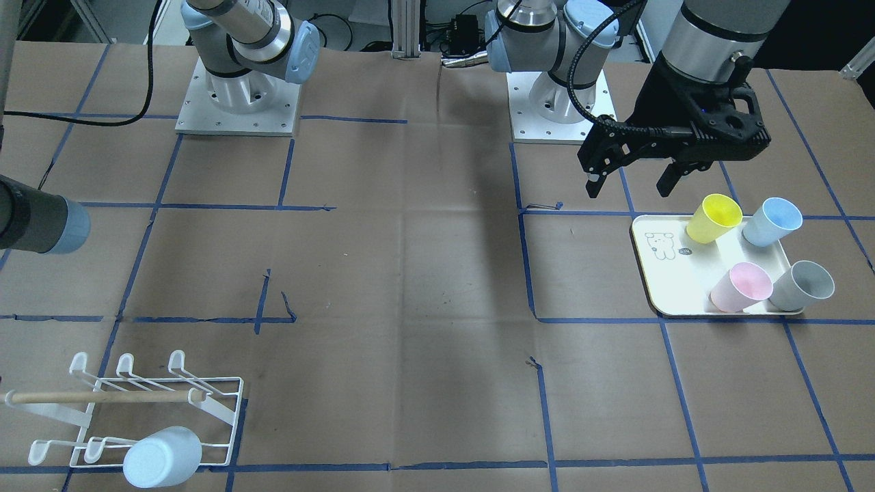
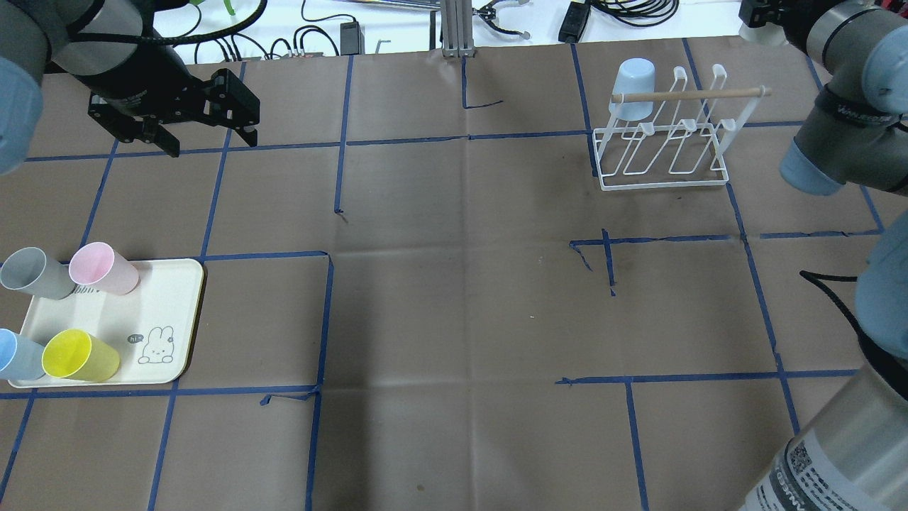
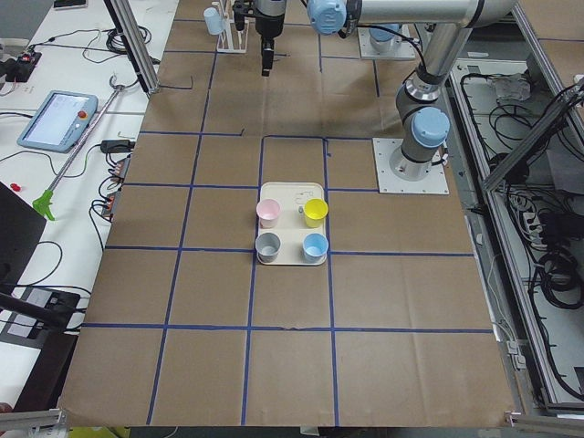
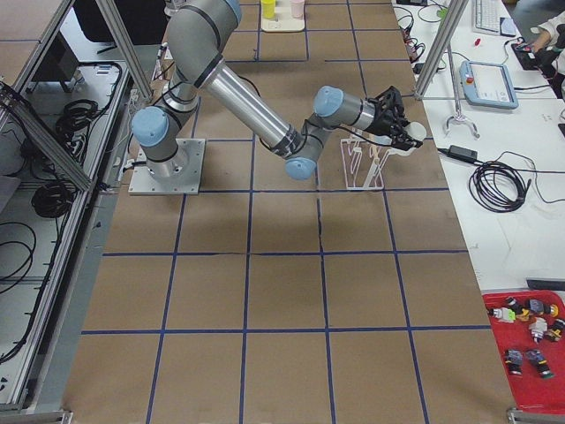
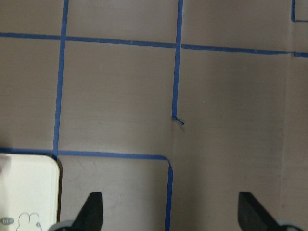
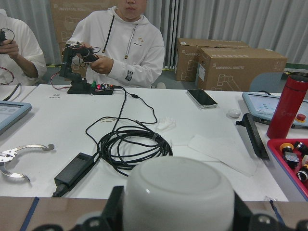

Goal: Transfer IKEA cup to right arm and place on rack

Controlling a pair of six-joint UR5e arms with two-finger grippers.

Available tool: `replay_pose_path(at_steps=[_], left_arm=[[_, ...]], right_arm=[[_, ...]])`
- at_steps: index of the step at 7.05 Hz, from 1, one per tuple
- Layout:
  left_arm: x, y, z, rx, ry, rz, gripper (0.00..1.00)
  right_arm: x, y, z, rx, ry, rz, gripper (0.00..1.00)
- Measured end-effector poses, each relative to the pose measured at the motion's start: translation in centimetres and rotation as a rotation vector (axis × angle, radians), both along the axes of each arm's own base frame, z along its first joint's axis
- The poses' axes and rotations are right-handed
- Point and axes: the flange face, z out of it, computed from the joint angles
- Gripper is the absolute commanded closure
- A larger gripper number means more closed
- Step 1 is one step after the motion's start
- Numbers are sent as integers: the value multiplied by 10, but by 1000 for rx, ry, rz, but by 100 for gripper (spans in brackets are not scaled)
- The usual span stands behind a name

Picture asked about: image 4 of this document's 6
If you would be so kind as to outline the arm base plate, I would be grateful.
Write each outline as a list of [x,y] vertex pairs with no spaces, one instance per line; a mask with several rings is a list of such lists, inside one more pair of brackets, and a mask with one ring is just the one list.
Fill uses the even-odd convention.
[[177,153],[167,162],[147,159],[143,148],[138,160],[145,165],[135,166],[129,184],[131,195],[197,195],[205,156],[205,139],[177,138]]

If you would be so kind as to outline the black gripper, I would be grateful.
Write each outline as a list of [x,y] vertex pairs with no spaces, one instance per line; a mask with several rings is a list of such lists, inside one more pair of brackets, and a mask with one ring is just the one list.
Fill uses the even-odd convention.
[[413,148],[420,148],[422,140],[412,138],[405,127],[410,123],[404,113],[402,95],[400,91],[390,86],[376,97],[366,98],[366,102],[373,106],[373,121],[365,131],[376,136],[388,136],[391,147],[403,152]]

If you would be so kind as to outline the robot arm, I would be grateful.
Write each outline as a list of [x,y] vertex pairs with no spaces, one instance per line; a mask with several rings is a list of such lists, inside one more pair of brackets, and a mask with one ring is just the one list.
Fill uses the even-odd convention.
[[200,89],[259,136],[271,153],[283,158],[287,174],[297,180],[314,173],[334,129],[351,127],[383,137],[390,147],[402,151],[421,146],[426,129],[407,119],[395,87],[360,99],[324,86],[301,129],[286,122],[245,85],[222,55],[241,18],[237,1],[188,1],[169,19],[167,43],[175,71],[161,98],[137,111],[132,120],[132,133],[153,178],[176,177],[188,166],[189,156],[182,152],[174,131],[195,111]]

